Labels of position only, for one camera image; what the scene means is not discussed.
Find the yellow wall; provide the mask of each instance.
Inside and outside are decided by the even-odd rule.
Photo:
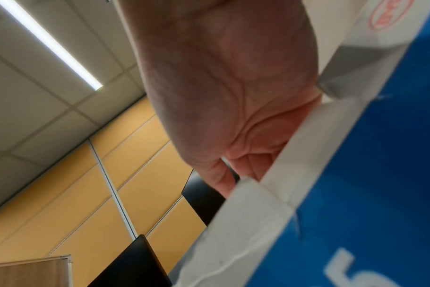
[[[181,197],[191,167],[146,98],[91,142],[136,232],[148,234],[169,272],[205,228]],[[71,254],[75,287],[132,240],[89,142],[0,208],[0,262]]]

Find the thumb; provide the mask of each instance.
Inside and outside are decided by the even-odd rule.
[[[194,168],[208,185],[225,198],[229,197],[235,187],[235,180],[231,170],[221,158]]]

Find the ceiling light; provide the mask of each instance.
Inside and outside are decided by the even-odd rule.
[[[0,0],[0,5],[10,13],[18,22],[28,29],[37,39],[47,46],[56,56],[66,63],[94,90],[102,87],[99,81],[92,76],[61,44],[58,43],[45,29],[40,26],[18,3],[14,0]]]

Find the red oval logo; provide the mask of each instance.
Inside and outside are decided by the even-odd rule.
[[[412,6],[414,0],[383,0],[370,16],[373,30],[384,30],[398,22]]]

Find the skin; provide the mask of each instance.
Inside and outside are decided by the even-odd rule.
[[[223,196],[260,180],[320,102],[300,0],[117,0],[148,98],[180,156]]]

